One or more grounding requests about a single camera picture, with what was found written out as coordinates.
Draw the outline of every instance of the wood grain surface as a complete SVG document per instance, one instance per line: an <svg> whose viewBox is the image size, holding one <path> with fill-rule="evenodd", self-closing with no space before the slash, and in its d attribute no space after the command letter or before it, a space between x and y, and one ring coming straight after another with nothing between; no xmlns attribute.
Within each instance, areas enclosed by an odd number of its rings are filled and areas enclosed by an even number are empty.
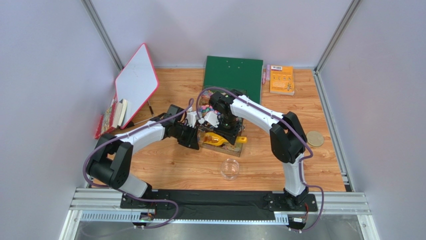
<svg viewBox="0 0 426 240"><path fill-rule="evenodd" d="M155 115L166 112L170 104L185 108L190 98L202 90L204 69L157 69L159 88L149 99ZM311 70L295 69L295 95L269 93L269 82L262 86L263 106L281 113L297 114L305 133L318 131L325 142L312 147L314 157L304 163L305 180L320 185L325 191L345 191L330 133ZM134 122L152 117L145 105ZM127 132L116 130L113 133ZM269 135L245 122L248 143L241 157L200 148L199 151L178 145L174 138L155 142L133 155L131 172L152 185L154 189L186 190L252 190L282 191L285 185L283 166L271 152ZM240 164L236 180L224 180L221 163L228 158Z"/></svg>

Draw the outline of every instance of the barcode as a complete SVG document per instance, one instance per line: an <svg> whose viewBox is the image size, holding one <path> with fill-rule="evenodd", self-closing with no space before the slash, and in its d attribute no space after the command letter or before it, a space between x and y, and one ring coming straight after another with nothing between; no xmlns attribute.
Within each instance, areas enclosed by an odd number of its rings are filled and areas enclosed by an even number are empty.
<svg viewBox="0 0 426 240"><path fill-rule="evenodd" d="M281 66L271 66L272 70L283 70Z"/></svg>

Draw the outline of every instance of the pink marker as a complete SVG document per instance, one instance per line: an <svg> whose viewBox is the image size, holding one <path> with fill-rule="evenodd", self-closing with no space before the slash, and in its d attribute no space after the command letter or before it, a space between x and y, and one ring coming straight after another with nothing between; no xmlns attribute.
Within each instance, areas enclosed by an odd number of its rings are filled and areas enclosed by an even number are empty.
<svg viewBox="0 0 426 240"><path fill-rule="evenodd" d="M271 80L271 65L266 65L266 80Z"/></svg>
<svg viewBox="0 0 426 240"><path fill-rule="evenodd" d="M265 69L262 70L262 84L265 84L266 72Z"/></svg>

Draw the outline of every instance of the orange book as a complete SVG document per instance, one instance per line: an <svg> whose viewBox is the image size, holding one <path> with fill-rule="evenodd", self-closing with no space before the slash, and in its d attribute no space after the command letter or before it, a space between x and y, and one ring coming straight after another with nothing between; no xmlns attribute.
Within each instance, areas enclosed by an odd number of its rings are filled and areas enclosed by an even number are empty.
<svg viewBox="0 0 426 240"><path fill-rule="evenodd" d="M269 92L274 94L294 95L295 80L292 66L270 66Z"/></svg>

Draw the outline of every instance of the book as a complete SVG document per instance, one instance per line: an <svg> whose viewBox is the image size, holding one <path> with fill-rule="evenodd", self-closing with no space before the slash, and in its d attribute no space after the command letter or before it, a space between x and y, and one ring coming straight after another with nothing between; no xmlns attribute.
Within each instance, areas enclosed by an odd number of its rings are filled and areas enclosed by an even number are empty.
<svg viewBox="0 0 426 240"><path fill-rule="evenodd" d="M207 56L203 88L220 87L246 92L261 104L263 60Z"/></svg>
<svg viewBox="0 0 426 240"><path fill-rule="evenodd" d="M119 118L119 120L118 120L118 126L123 127L123 125L124 125L123 120L124 120L124 117L125 117L125 115L126 115L126 110L127 110L128 101L127 101L126 99L124 99L124 98L123 98L123 99L120 101L120 103L122 104L122 109L121 109L121 112L120 112L120 118Z"/></svg>
<svg viewBox="0 0 426 240"><path fill-rule="evenodd" d="M292 66L270 66L269 92L274 94L295 94L295 80Z"/></svg>
<svg viewBox="0 0 426 240"><path fill-rule="evenodd" d="M123 124L128 101L122 99L120 102L114 101L112 105L100 117L94 138L99 139L102 134L112 132Z"/></svg>

